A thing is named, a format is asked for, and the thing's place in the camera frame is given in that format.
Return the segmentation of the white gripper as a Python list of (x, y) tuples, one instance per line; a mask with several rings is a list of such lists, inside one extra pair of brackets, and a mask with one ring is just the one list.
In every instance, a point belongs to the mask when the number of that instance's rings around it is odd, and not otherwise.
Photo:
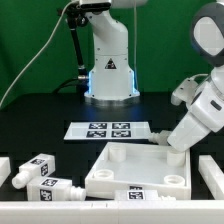
[(212, 82), (206, 81), (196, 94), (188, 112), (169, 135), (167, 142), (177, 151), (184, 152), (210, 132), (224, 127), (224, 100)]

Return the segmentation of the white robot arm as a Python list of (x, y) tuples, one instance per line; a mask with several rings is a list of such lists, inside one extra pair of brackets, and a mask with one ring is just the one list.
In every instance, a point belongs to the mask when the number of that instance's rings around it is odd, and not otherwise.
[[(114, 20), (109, 9), (132, 6), (126, 0), (100, 0), (87, 18), (93, 28), (95, 64), (89, 73), (88, 101), (124, 102), (139, 95), (134, 71), (128, 64), (128, 31)], [(211, 132), (224, 128), (224, 0), (200, 8), (192, 20), (191, 43), (213, 70), (198, 84), (184, 80), (172, 93), (171, 102), (186, 103), (187, 113), (169, 134), (167, 142), (185, 151)]]

